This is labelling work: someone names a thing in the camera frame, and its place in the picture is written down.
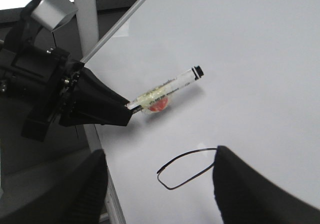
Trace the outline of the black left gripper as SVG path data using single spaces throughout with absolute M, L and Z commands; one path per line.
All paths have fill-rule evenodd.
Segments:
M 2 48 L 0 55 L 0 96 L 30 108 L 21 130 L 23 137 L 45 139 L 76 81 L 75 102 L 61 114 L 60 125 L 126 126 L 132 117 L 125 107 L 127 99 L 60 48 L 47 52 L 30 46 L 18 53 Z

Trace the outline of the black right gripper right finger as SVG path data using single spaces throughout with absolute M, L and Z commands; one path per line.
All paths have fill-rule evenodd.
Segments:
M 219 146 L 212 173 L 225 224 L 318 224 L 320 211 L 279 188 L 234 152 Z

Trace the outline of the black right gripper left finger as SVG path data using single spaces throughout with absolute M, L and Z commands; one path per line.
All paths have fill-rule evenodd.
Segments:
M 106 156 L 92 152 L 73 172 L 47 192 L 12 212 L 2 224 L 97 224 L 108 186 Z

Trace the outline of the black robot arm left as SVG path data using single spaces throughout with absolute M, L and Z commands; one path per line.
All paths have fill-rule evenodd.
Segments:
M 0 93 L 27 103 L 31 110 L 21 135 L 43 141 L 54 119 L 62 126 L 126 126 L 132 116 L 127 100 L 104 85 L 85 65 L 54 48 L 35 47 L 48 20 L 36 9 L 48 0 L 32 0 L 0 46 Z

